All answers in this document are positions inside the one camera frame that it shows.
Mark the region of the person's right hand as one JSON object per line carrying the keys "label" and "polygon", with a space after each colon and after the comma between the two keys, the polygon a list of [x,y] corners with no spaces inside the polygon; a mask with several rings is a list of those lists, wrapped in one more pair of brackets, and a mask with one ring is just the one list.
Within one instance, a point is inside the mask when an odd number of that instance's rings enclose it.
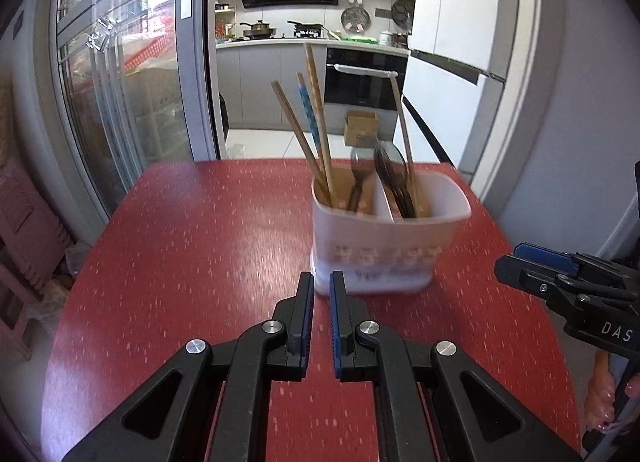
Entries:
{"label": "person's right hand", "polygon": [[588,383],[588,392],[584,404],[587,430],[604,432],[615,423],[614,376],[608,370],[610,354],[597,350],[594,355],[593,373]]}

